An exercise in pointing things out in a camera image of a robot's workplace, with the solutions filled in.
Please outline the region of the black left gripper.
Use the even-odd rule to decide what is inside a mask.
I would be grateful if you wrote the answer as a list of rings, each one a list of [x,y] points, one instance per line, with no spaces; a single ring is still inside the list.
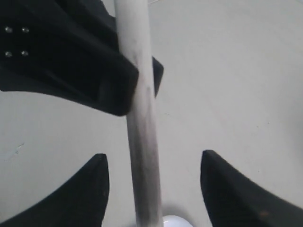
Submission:
[[[139,78],[126,57],[68,15],[64,0],[1,1],[0,65],[116,116],[130,111]]]

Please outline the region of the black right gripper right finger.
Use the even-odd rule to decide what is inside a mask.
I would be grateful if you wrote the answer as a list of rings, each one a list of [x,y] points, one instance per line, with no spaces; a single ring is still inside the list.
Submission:
[[[201,191],[214,227],[301,227],[303,210],[263,189],[213,150],[201,158]]]

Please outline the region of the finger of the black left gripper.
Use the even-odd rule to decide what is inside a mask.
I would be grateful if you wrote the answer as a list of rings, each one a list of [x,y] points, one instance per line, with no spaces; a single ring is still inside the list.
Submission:
[[[160,89],[160,84],[161,84],[163,73],[164,73],[164,67],[154,57],[152,58],[152,67],[153,67],[154,91],[155,91],[155,97],[156,97],[159,92],[159,89]]]

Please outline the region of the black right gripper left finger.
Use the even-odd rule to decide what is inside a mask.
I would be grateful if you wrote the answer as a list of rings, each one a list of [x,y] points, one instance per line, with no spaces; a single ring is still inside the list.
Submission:
[[[100,227],[109,197],[107,156],[95,154],[49,196],[2,222],[2,227]]]

